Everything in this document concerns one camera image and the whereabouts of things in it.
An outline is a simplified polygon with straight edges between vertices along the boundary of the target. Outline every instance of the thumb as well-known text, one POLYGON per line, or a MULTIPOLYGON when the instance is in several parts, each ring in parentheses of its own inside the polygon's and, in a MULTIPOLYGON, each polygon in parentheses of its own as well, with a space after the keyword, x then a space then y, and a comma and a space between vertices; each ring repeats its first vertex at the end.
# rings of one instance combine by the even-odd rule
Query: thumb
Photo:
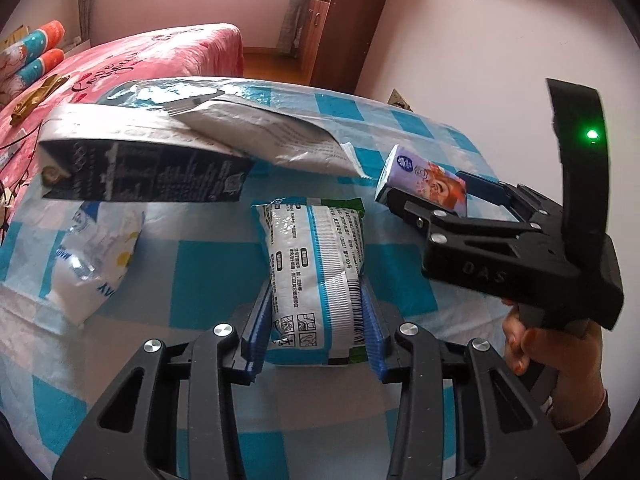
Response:
POLYGON ((532 328, 522 337, 522 351, 533 361, 572 378, 586 378, 598 363, 599 349, 590 339, 566 332, 532 328))

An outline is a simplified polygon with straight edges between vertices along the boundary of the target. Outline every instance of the wooden floor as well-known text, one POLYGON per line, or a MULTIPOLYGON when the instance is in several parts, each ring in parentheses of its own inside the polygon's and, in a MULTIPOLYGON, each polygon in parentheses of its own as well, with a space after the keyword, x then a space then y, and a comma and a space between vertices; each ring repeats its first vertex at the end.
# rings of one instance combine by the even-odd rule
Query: wooden floor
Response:
POLYGON ((244 77, 297 85, 308 84, 297 59, 277 54, 244 54, 244 77))

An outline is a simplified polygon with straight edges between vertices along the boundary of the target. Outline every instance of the baseboard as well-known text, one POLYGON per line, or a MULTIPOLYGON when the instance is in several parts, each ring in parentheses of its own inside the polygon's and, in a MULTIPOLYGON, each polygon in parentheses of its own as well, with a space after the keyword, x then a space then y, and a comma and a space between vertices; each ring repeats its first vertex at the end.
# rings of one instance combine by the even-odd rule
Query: baseboard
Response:
POLYGON ((277 48, 266 48, 263 46, 246 46, 242 49, 244 54, 270 54, 271 56, 284 56, 278 52, 277 48))

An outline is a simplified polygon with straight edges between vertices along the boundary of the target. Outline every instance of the wooden cabinet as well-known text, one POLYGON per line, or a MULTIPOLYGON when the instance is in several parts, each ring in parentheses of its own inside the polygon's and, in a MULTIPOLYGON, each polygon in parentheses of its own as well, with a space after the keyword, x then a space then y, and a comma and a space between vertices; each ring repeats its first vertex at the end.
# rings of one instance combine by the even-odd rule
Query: wooden cabinet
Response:
POLYGON ((306 83, 353 94, 386 0, 309 0, 298 51, 306 83))

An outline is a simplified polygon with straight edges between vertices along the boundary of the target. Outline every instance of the blue logo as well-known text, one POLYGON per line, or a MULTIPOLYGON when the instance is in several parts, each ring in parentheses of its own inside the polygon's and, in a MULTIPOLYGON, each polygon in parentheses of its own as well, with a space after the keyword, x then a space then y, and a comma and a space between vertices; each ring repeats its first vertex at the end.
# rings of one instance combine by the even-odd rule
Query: blue logo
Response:
POLYGON ((405 171, 411 172, 414 170, 414 162, 408 156, 399 155, 396 158, 396 162, 405 171))

